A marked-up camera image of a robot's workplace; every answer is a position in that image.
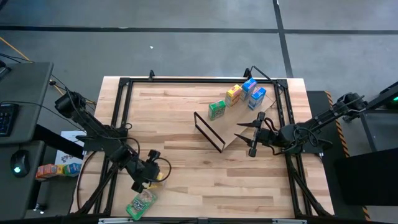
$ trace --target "white paper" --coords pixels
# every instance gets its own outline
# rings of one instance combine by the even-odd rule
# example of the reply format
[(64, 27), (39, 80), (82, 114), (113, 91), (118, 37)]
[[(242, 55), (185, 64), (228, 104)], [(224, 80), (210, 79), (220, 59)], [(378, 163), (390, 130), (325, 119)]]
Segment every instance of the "white paper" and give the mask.
[[(76, 136), (85, 136), (86, 133), (84, 131), (62, 131), (61, 132), (61, 137), (64, 137), (65, 139), (75, 142), (77, 141)], [(79, 146), (84, 146), (84, 143), (82, 141), (77, 141), (75, 142)], [(81, 159), (78, 159), (76, 157), (70, 156), (62, 151), (57, 151), (57, 156), (55, 157), (55, 165), (66, 165), (66, 164), (72, 164), (72, 163), (77, 163), (81, 164), (83, 161)]]

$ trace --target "computer mouse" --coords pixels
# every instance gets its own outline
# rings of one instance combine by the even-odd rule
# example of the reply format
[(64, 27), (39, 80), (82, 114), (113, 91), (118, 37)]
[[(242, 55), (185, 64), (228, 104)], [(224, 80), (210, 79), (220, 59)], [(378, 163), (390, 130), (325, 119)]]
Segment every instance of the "computer mouse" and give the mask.
[(25, 177), (29, 173), (29, 152), (18, 150), (11, 156), (11, 172), (16, 177)]

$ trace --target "table leg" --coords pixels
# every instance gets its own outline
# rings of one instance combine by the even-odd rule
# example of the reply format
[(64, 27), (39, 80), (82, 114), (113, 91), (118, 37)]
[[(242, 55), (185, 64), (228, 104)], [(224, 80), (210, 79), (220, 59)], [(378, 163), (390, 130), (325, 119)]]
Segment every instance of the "table leg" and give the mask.
[(59, 149), (78, 159), (83, 159), (83, 147), (59, 136), (58, 134), (55, 134), (39, 124), (36, 124), (33, 139), (44, 141), (48, 146)]

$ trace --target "orange cable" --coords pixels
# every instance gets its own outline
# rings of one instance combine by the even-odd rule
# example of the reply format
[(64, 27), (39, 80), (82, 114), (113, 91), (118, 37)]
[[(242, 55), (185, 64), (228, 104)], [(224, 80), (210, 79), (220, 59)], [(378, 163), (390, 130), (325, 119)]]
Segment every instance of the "orange cable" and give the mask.
[[(17, 53), (19, 53), (20, 56), (22, 56), (24, 59), (30, 61), (30, 59), (28, 57), (26, 57), (22, 52), (20, 52), (18, 49), (16, 49), (14, 46), (12, 46), (9, 42), (7, 42), (6, 40), (4, 40), (2, 37), (0, 37), (0, 40), (3, 41), (5, 44), (7, 44), (10, 48), (12, 48), (13, 50), (15, 50)], [(58, 88), (58, 86), (54, 85), (54, 87), (58, 90), (58, 92), (61, 93), (61, 95), (64, 95), (64, 93), (62, 93), (61, 89)], [(87, 100), (87, 102), (94, 104), (93, 101), (91, 100)]]

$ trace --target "keyboard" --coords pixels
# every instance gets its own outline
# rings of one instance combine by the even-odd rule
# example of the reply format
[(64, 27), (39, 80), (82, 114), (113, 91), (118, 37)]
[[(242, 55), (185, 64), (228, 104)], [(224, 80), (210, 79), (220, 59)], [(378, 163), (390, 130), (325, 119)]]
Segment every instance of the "keyboard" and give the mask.
[(7, 103), (0, 105), (0, 137), (8, 137), (18, 114), (19, 105)]

